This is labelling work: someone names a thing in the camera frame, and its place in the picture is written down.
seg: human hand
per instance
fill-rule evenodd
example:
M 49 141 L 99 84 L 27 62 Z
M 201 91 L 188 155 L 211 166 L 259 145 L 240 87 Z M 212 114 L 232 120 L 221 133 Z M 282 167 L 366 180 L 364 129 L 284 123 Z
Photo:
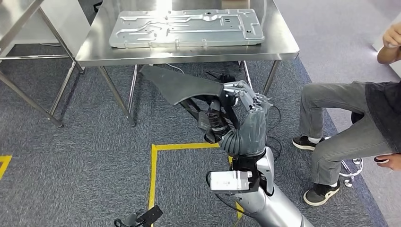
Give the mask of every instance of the human hand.
M 401 22 L 391 25 L 383 35 L 383 44 L 387 48 L 401 46 Z
M 382 163 L 382 164 L 377 163 L 377 165 L 380 167 L 390 168 L 394 171 L 401 171 L 401 154 L 380 155 L 380 156 L 377 156 L 376 159 L 378 159 L 378 160 L 388 159 L 388 162 L 386 162 L 386 163 Z

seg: stainless steel table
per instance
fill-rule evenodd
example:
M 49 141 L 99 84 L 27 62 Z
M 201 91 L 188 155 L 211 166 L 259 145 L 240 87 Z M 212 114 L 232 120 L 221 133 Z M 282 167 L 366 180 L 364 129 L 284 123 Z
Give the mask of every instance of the stainless steel table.
M 57 127 L 62 126 L 62 122 L 54 118 L 54 112 L 60 102 L 61 96 L 64 93 L 65 87 L 70 80 L 72 71 L 75 67 L 78 68 L 79 72 L 83 72 L 83 69 L 79 64 L 77 64 L 71 51 L 67 48 L 66 44 L 63 42 L 60 34 L 57 32 L 56 28 L 52 25 L 48 17 L 40 8 L 40 4 L 43 0 L 0 0 L 0 53 L 11 43 L 14 37 L 21 30 L 22 26 L 30 19 L 30 17 L 38 12 L 47 26 L 52 31 L 53 35 L 60 42 L 60 45 L 65 49 L 67 54 L 53 54 L 53 55 L 28 55 L 28 56 L 6 56 L 0 57 L 0 61 L 5 60 L 24 60 L 24 59 L 55 59 L 55 58 L 71 58 L 72 65 L 64 79 L 64 82 L 56 96 L 56 99 L 50 109 L 46 111 L 33 99 L 31 99 L 27 94 L 24 93 L 13 81 L 6 77 L 0 71 L 0 80 L 14 90 L 21 98 L 23 98 L 28 104 L 33 108 L 40 111 L 44 116 L 46 116 L 54 125 Z
M 274 60 L 263 89 L 263 93 L 266 94 L 280 61 L 295 59 L 299 54 L 299 47 L 274 1 L 266 0 L 266 4 L 263 2 L 263 0 L 104 0 L 76 59 L 82 66 L 99 68 L 124 115 L 132 124 L 135 124 L 131 116 L 132 95 L 136 69 L 140 64 L 239 61 L 250 83 L 245 61 Z M 161 14 L 164 14 L 168 10 L 244 8 L 254 9 L 260 22 L 265 11 L 262 25 L 265 41 L 260 45 L 115 49 L 108 43 L 121 11 L 160 10 Z M 104 68 L 111 65 L 135 65 L 128 108 Z

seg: table top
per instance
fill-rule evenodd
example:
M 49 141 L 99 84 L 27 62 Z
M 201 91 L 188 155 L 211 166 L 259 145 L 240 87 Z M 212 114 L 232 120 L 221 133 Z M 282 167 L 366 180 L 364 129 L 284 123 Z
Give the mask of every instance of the table top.
M 264 0 L 104 0 L 76 59 L 82 66 L 295 59 L 299 47 L 273 0 L 266 0 L 262 44 L 219 47 L 117 49 L 109 38 L 121 11 L 254 9 L 262 21 Z
M 0 0 L 0 53 L 37 11 L 43 0 Z

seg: stamped metal plate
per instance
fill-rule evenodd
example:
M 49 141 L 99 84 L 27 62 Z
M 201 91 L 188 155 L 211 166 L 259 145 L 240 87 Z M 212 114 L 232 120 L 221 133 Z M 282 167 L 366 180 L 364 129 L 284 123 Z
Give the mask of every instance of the stamped metal plate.
M 117 48 L 239 46 L 260 44 L 263 31 L 253 9 L 123 11 L 109 44 Z

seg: black sneaker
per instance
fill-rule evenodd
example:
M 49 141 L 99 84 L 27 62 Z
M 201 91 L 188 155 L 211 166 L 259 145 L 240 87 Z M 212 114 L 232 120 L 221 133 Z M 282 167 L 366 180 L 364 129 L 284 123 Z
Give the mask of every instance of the black sneaker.
M 331 196 L 336 194 L 340 189 L 340 181 L 336 187 L 316 183 L 314 187 L 304 194 L 304 200 L 311 206 L 322 206 L 329 200 Z
M 316 143 L 309 141 L 307 136 L 293 138 L 292 144 L 301 150 L 314 150 L 317 145 Z

